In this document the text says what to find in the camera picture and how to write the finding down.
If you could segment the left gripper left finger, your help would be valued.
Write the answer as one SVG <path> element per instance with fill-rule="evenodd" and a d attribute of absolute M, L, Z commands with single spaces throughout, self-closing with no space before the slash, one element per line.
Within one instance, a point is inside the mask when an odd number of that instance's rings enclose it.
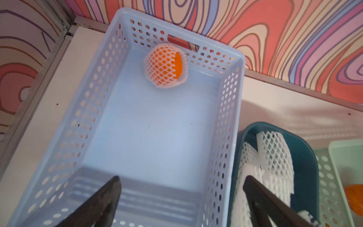
<path fill-rule="evenodd" d="M 111 227 L 121 193 L 120 177 L 113 176 L 57 226 Z"/>

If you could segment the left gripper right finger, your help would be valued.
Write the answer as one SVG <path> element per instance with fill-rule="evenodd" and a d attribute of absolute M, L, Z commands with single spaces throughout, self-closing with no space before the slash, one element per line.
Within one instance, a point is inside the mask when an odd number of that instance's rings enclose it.
<path fill-rule="evenodd" d="M 253 176 L 247 176 L 243 185 L 254 227 L 310 227 L 306 220 L 284 204 Z"/>

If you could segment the netted orange top exposed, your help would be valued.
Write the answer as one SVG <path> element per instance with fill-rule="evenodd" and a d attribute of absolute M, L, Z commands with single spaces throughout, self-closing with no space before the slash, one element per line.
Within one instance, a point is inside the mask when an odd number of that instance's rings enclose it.
<path fill-rule="evenodd" d="M 144 58 L 147 80 L 160 89 L 177 87 L 188 79 L 188 60 L 180 48 L 172 44 L 156 45 Z"/>

